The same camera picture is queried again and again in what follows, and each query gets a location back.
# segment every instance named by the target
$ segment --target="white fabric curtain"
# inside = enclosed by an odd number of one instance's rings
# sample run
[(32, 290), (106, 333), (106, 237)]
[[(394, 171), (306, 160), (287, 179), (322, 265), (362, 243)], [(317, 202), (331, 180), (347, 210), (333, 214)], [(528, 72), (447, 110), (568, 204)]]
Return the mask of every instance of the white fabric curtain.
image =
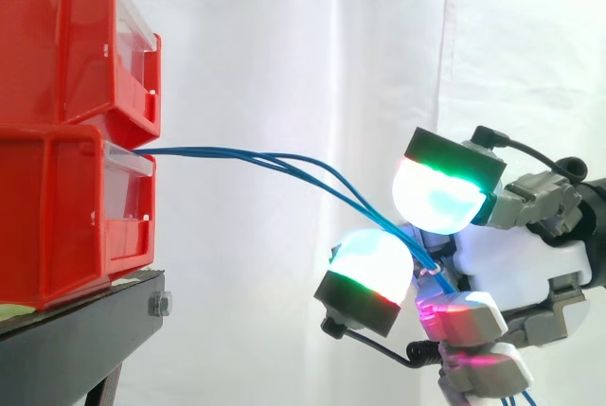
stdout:
[[(606, 172), (601, 0), (134, 1), (163, 37), (155, 146), (315, 156), (393, 218), (394, 167), (417, 126), (462, 140), (482, 123)], [(537, 168), (505, 155), (509, 177)], [(435, 368), (319, 329), (312, 295), (330, 247), (368, 225), (355, 211), (237, 162), (158, 165), (155, 266), (174, 311), (125, 363), (116, 405), (445, 404)], [(411, 299), (387, 341), (400, 352), (423, 338)], [(582, 338), (600, 341), (600, 319)], [(599, 385), (582, 338), (525, 352), (540, 405)]]

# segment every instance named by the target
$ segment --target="green light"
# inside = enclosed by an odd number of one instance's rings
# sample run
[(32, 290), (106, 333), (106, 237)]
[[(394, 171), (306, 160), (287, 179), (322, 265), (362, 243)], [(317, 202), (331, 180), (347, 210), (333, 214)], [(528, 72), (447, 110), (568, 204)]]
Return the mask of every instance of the green light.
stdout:
[(399, 304), (408, 291), (413, 268), (410, 251), (397, 237), (379, 229), (363, 229), (343, 240), (329, 270)]
[(469, 181), (403, 158), (393, 184), (394, 204), (418, 228), (454, 234), (477, 215), (486, 195)]

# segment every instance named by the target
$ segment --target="red storage bin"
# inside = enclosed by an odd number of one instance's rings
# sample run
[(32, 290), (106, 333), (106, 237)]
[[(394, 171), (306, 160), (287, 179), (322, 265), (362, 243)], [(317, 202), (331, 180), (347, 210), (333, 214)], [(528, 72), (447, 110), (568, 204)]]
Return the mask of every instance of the red storage bin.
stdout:
[(0, 0), (1, 123), (96, 126), (127, 149), (160, 134), (160, 39), (131, 0)]
[(45, 309), (153, 261), (155, 163), (91, 126), (0, 126), (0, 303)]

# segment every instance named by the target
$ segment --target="screw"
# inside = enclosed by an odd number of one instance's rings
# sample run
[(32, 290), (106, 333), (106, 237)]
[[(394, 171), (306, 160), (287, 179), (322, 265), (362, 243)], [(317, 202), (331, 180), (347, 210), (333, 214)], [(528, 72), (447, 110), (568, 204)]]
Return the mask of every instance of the screw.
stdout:
[(152, 298), (152, 315), (162, 317), (169, 316), (172, 311), (172, 292), (157, 292)]

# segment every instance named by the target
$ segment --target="blue wire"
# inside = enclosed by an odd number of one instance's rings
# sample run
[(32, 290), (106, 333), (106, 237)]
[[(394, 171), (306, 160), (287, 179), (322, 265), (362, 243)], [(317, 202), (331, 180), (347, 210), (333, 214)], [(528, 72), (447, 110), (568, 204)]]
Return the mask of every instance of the blue wire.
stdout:
[[(327, 165), (324, 162), (313, 159), (311, 157), (306, 157), (304, 155), (296, 155), (291, 153), (261, 153), (254, 152), (250, 150), (236, 150), (230, 148), (190, 148), (190, 147), (182, 147), (182, 148), (157, 148), (157, 149), (142, 149), (136, 150), (135, 153), (140, 155), (181, 155), (181, 156), (189, 156), (189, 157), (200, 157), (200, 158), (235, 158), (248, 163), (252, 163), (264, 168), (276, 170), (279, 172), (283, 172), (289, 174), (291, 176), (296, 177), (297, 179), (303, 180), (309, 184), (318, 186), (330, 193), (331, 195), (339, 198), (341, 201), (349, 204), (351, 207), (356, 209), (358, 212), (365, 215), (370, 220), (374, 221), (378, 225), (380, 225), (385, 231), (393, 234), (397, 238), (399, 238), (408, 248), (411, 250), (411, 253), (417, 260), (423, 265), (423, 267), (427, 270), (434, 270), (437, 268), (436, 263), (431, 259), (429, 254), (417, 244), (415, 240), (413, 240), (410, 236), (405, 234), (400, 228), (398, 228), (394, 223), (389, 221), (386, 217), (384, 217), (381, 213), (379, 213), (370, 203), (356, 190), (356, 188), (336, 169)], [(337, 178), (359, 201), (359, 203), (354, 202), (347, 196), (338, 192), (334, 188), (324, 184), (319, 181), (317, 178), (311, 176), (308, 172), (303, 169), (297, 168), (287, 162), (283, 162), (279, 160), (279, 158), (293, 159), (297, 161), (302, 161), (306, 163), (311, 163), (316, 166), (319, 166), (326, 171), (328, 171), (331, 175)], [(434, 275), (439, 286), (444, 290), (445, 293), (456, 292), (455, 288), (449, 283), (446, 277), (442, 274)]]
[(526, 401), (528, 402), (528, 404), (530, 406), (537, 406), (537, 403), (534, 402), (534, 399), (532, 399), (532, 397), (530, 396), (530, 393), (528, 393), (526, 390), (524, 390), (524, 392), (522, 392), (522, 395), (524, 396), (524, 398), (526, 398)]

